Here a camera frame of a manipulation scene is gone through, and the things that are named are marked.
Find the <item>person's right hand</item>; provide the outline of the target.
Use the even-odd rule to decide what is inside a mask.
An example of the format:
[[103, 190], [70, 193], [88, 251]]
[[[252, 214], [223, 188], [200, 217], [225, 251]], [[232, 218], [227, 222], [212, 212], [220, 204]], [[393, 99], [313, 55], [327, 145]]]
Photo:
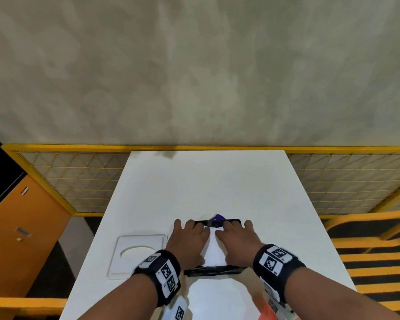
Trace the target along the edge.
[[258, 235], [248, 232], [238, 222], [224, 221], [223, 230], [228, 233], [227, 243], [222, 243], [226, 249], [226, 263], [240, 268], [253, 268], [255, 257], [264, 247]]

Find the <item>person's left hand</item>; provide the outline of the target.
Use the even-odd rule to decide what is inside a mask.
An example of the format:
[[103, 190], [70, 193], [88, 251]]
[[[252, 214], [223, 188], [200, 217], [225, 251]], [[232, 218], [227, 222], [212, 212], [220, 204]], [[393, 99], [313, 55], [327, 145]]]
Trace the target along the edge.
[[200, 238], [203, 229], [202, 224], [188, 220], [180, 233], [174, 234], [172, 231], [165, 250], [173, 254], [181, 271], [193, 269], [203, 263], [201, 252], [207, 243]]

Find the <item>white cloth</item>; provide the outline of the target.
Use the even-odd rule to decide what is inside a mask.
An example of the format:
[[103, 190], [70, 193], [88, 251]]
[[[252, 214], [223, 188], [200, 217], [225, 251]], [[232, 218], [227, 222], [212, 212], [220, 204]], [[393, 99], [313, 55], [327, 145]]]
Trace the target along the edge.
[[201, 255], [203, 263], [184, 275], [188, 301], [184, 320], [258, 320], [260, 312], [252, 301], [262, 285], [252, 269], [226, 264], [226, 249], [211, 233]]

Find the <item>person's right forearm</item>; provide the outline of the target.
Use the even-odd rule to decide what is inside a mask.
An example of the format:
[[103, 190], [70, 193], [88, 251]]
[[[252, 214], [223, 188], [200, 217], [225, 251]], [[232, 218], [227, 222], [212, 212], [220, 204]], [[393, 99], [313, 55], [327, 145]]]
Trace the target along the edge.
[[301, 320], [400, 320], [399, 314], [309, 268], [289, 276], [284, 297]]

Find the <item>person's left forearm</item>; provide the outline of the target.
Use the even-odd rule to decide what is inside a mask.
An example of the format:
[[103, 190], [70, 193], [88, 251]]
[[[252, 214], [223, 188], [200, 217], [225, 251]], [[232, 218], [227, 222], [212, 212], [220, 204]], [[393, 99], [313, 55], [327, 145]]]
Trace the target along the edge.
[[131, 276], [77, 320], [150, 320], [158, 303], [156, 287], [145, 274]]

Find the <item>black right wristband with markers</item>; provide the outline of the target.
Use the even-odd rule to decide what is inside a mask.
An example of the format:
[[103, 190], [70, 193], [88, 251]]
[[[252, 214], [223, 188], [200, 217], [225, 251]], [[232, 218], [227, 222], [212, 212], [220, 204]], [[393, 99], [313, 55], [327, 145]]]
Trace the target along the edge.
[[284, 306], [287, 304], [284, 291], [289, 277], [297, 269], [306, 266], [288, 250], [267, 244], [256, 253], [252, 267], [266, 292]]

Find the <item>black wristband with markers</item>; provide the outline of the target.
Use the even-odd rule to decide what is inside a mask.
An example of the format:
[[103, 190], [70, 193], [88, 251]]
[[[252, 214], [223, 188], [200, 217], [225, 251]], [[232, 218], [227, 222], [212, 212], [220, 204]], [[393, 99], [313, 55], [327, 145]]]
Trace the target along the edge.
[[173, 253], [159, 250], [144, 259], [134, 269], [135, 274], [144, 274], [154, 284], [157, 307], [167, 306], [181, 289], [179, 275], [181, 267]]
[[306, 266], [288, 250], [267, 244], [256, 253], [252, 267], [266, 292], [284, 306], [287, 304], [284, 291], [289, 277], [297, 269]]

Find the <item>black left wristband with markers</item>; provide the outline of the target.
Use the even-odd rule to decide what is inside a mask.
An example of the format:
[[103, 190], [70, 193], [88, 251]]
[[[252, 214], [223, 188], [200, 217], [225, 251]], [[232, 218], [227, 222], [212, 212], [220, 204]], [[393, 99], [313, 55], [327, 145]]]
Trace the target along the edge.
[[134, 269], [135, 274], [144, 274], [154, 284], [157, 307], [167, 306], [181, 289], [179, 275], [181, 267], [173, 253], [159, 250], [144, 259]]

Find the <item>white square board round recess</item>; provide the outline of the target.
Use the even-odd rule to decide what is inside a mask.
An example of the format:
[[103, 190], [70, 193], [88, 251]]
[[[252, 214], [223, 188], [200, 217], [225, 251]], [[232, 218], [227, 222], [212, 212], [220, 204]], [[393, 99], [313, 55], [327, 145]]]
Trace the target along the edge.
[[156, 251], [165, 247], [164, 234], [130, 235], [117, 238], [108, 267], [108, 280], [126, 280], [134, 269]]

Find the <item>white marker tag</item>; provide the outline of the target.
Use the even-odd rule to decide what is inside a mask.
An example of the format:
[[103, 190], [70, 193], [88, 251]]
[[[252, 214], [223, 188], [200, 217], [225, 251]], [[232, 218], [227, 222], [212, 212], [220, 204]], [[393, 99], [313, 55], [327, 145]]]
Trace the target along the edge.
[[159, 320], [184, 320], [187, 309], [187, 300], [183, 296], [178, 295], [170, 304], [162, 308]]

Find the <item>orange white object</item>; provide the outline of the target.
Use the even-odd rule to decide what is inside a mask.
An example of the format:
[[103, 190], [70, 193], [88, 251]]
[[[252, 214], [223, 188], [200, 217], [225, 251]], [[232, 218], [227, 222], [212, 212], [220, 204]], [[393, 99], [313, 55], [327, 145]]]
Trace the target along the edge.
[[288, 305], [281, 305], [267, 292], [253, 294], [252, 301], [260, 312], [258, 320], [301, 320]]

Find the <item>yellow black striped steps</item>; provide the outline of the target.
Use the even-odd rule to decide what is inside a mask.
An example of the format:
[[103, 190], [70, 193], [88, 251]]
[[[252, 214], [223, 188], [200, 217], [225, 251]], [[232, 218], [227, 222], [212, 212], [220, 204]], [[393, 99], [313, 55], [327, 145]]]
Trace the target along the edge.
[[320, 219], [355, 288], [400, 315], [400, 210]]

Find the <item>orange cabinet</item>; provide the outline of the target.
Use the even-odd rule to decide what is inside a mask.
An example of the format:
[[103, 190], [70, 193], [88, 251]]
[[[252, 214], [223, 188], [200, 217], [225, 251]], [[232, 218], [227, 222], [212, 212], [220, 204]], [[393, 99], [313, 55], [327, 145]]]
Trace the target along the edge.
[[[0, 203], [0, 297], [25, 297], [71, 214], [31, 176]], [[17, 227], [32, 233], [17, 242]]]

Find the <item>yellow beam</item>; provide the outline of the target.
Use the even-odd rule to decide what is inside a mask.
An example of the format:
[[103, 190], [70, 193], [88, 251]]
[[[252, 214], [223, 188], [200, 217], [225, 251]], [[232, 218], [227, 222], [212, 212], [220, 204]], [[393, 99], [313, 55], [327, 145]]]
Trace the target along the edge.
[[59, 298], [0, 297], [0, 320], [60, 316], [66, 302], [67, 299]]

